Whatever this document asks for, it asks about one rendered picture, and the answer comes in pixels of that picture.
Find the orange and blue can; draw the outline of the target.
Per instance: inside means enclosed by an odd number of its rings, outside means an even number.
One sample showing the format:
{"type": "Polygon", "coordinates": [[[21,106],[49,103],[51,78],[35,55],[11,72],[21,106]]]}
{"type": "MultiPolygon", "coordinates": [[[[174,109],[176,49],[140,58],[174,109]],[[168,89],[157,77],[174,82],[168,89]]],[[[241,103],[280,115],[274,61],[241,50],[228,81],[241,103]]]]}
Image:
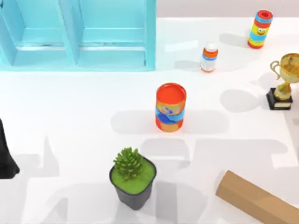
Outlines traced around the orange and blue can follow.
{"type": "Polygon", "coordinates": [[[177,83],[165,83],[156,91],[156,125],[164,132],[179,130],[184,121],[186,91],[177,83]]]}

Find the green plant in black pot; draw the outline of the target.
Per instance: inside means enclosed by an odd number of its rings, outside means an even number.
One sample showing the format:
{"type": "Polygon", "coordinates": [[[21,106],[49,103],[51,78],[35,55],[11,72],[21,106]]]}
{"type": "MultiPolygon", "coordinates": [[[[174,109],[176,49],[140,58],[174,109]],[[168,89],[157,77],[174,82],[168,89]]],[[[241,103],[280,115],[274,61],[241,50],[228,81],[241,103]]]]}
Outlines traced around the green plant in black pot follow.
{"type": "Polygon", "coordinates": [[[109,180],[119,200],[133,210],[140,210],[151,195],[157,175],[155,164],[131,147],[123,148],[113,162],[109,180]]]}

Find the white and orange bottle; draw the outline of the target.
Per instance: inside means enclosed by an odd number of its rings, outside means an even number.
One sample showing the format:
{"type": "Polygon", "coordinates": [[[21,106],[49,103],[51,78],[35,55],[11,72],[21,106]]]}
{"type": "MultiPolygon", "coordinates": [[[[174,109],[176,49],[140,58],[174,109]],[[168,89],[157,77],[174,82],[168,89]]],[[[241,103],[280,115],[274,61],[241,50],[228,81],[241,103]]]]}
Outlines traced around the white and orange bottle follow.
{"type": "Polygon", "coordinates": [[[200,68],[204,72],[212,72],[215,69],[215,63],[218,56],[218,48],[215,43],[209,42],[202,51],[200,68]]]}

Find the light blue rack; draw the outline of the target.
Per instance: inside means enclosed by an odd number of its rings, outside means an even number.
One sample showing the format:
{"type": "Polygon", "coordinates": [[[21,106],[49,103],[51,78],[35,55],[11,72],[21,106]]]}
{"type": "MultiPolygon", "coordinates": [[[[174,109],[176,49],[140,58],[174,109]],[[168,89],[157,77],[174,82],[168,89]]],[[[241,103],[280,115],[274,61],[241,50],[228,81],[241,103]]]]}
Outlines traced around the light blue rack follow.
{"type": "Polygon", "coordinates": [[[157,0],[0,0],[0,71],[156,66],[157,0]]]}

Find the gold trophy with black base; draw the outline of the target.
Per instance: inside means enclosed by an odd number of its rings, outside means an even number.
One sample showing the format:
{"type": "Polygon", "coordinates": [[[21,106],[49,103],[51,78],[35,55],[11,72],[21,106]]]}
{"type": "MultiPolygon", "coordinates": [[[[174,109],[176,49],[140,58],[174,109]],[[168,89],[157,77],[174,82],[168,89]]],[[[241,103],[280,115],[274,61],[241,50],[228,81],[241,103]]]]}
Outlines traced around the gold trophy with black base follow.
{"type": "Polygon", "coordinates": [[[276,73],[277,80],[283,83],[270,88],[266,94],[271,110],[290,110],[292,100],[292,83],[299,83],[299,54],[289,53],[281,57],[280,61],[270,63],[270,69],[276,73]]]}

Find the stack of coloured rings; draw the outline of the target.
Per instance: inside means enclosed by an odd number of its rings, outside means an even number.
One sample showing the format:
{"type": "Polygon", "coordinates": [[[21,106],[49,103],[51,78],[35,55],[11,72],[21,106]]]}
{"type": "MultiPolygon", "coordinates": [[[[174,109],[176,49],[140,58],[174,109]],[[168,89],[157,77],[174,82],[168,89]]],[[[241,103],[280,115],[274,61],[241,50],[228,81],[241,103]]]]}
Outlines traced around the stack of coloured rings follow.
{"type": "Polygon", "coordinates": [[[260,49],[264,46],[266,36],[273,20],[272,12],[259,10],[256,13],[247,44],[253,49],[260,49]]]}

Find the brown cardboard box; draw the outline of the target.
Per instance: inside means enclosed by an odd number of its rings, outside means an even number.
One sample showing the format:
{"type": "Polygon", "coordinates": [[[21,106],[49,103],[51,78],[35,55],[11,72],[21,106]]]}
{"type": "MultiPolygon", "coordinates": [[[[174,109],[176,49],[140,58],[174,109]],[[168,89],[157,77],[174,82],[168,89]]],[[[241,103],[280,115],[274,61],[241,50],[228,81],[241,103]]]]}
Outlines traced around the brown cardboard box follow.
{"type": "Polygon", "coordinates": [[[222,200],[264,224],[299,224],[299,209],[227,170],[216,190],[222,200]]]}

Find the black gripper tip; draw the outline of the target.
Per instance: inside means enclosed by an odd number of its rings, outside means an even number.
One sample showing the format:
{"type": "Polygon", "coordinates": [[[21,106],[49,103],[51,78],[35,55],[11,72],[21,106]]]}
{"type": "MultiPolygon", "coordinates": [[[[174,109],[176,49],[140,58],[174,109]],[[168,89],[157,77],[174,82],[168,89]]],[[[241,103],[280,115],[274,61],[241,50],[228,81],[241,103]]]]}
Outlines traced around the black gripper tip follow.
{"type": "Polygon", "coordinates": [[[0,119],[0,179],[13,179],[19,172],[20,169],[9,152],[3,123],[0,119]]]}

